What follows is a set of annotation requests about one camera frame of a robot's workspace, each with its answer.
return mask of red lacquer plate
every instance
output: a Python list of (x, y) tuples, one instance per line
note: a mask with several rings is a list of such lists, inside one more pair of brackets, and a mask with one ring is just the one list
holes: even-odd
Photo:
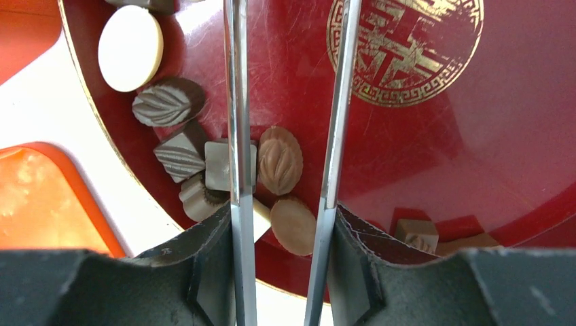
[[(175, 15), (156, 16), (165, 49), (154, 80), (199, 83), (207, 93), (200, 123), (211, 138), (226, 137), (222, 1), (177, 3)], [(190, 227), (179, 185), (152, 152), (175, 128), (140, 124), (131, 110), (137, 92), (113, 91), (98, 69), (98, 39), (115, 8), (60, 0), (60, 10), (111, 144), (166, 212)], [(248, 11), (251, 136), (275, 125), (292, 131), (304, 155), (293, 194), (316, 211), (342, 1), (250, 0)], [(400, 218), (427, 219), (441, 241), (488, 232), (507, 247), (576, 247), (573, 12), (572, 1), (365, 0), (343, 205), (390, 233)], [(271, 205), (262, 188), (256, 197)], [(378, 245), (378, 237), (366, 242), (376, 252), (413, 251)], [(256, 256), (258, 279), (306, 294), (309, 257), (288, 254), (270, 231)]]

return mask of metal blade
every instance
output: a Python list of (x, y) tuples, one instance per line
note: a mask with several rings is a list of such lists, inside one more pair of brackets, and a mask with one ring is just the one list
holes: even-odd
[(332, 98), (324, 177), (312, 253), (312, 270), (308, 284), (305, 326), (317, 326), (320, 323), (322, 313), (330, 242), (338, 205), (338, 184), (344, 152), (348, 106), (352, 92), (352, 76), (356, 61), (356, 36), (361, 4), (361, 0), (344, 0), (342, 11), (342, 38), (338, 48), (338, 68), (334, 84), (334, 97)]
[(256, 326), (256, 269), (248, 106), (247, 0), (224, 0), (224, 24), (236, 322), (239, 326)]

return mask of gold pattern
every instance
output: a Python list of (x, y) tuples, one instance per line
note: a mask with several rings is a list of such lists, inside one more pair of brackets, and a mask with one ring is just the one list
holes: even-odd
[[(343, 0), (334, 0), (327, 47), (336, 70)], [(367, 0), (361, 10), (353, 94), (383, 107), (424, 102), (450, 86), (478, 46), (483, 0)]]

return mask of dark gray machine part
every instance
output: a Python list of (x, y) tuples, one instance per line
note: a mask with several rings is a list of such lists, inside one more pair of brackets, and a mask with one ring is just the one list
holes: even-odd
[(336, 326), (576, 325), (574, 251), (471, 249), (406, 267), (383, 260), (386, 245), (370, 248), (366, 236), (405, 246), (340, 209), (328, 272)]
[[(574, 251), (407, 247), (341, 208), (328, 286), (336, 326), (576, 325)], [(406, 262), (418, 264), (406, 266)], [(0, 326), (235, 322), (230, 207), (134, 259), (0, 251)]]
[(0, 252), (0, 325), (234, 325), (230, 207), (137, 258)]

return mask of orange surface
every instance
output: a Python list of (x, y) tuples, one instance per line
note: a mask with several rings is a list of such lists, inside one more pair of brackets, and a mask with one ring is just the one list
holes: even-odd
[(0, 84), (54, 45), (61, 26), (56, 0), (0, 0)]
[(0, 150), (0, 249), (124, 252), (72, 161), (31, 143)]

